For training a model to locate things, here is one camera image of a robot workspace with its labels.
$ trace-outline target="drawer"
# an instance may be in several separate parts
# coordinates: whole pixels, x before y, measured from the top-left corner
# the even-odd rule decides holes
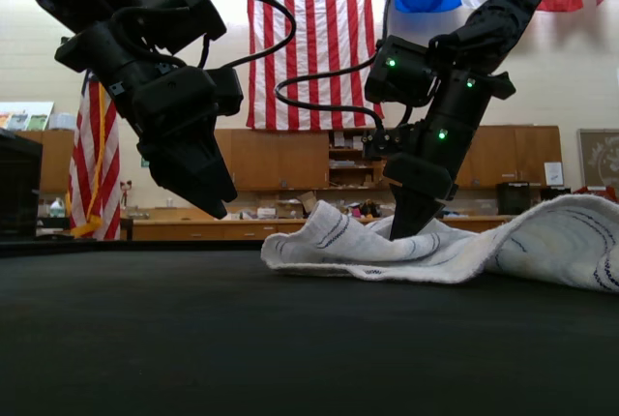
[[[134,240],[223,240],[223,227],[216,224],[136,225]]]
[[[278,224],[278,232],[282,234],[292,234],[301,230],[304,224]]]
[[[225,240],[264,240],[277,232],[276,224],[229,224],[223,228]]]

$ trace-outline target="bulletin board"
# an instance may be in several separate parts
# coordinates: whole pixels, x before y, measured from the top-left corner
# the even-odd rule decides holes
[[[584,185],[619,189],[619,130],[581,129],[578,148]]]
[[[43,131],[54,102],[0,102],[0,129]]]

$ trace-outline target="paper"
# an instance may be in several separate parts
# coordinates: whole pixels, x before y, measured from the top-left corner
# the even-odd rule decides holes
[[[333,133],[333,144],[336,148],[344,148],[346,145],[344,133]]]
[[[27,122],[27,114],[14,114],[11,116],[7,129],[9,131],[25,131]]]
[[[352,148],[354,148],[355,150],[364,149],[364,143],[360,135],[355,135],[354,137],[352,137]]]
[[[30,122],[28,123],[28,131],[42,131],[45,129],[45,124],[47,123],[47,116],[44,114],[35,114],[30,117]]]
[[[547,186],[563,185],[563,164],[560,162],[544,163],[545,184]]]

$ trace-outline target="shelf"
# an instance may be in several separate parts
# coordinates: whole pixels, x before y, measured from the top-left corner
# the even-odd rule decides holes
[[[374,166],[334,166],[329,168],[332,171],[351,170],[351,169],[374,169]]]
[[[345,191],[368,191],[368,192],[388,192],[389,189],[380,189],[378,187],[325,187],[323,189],[315,189],[320,192],[345,192]]]
[[[357,150],[356,148],[330,148],[329,153],[363,153],[363,150]]]

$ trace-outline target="black speaker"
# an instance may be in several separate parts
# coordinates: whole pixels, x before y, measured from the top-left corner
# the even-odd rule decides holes
[[[42,144],[0,129],[0,240],[37,234],[42,155]]]

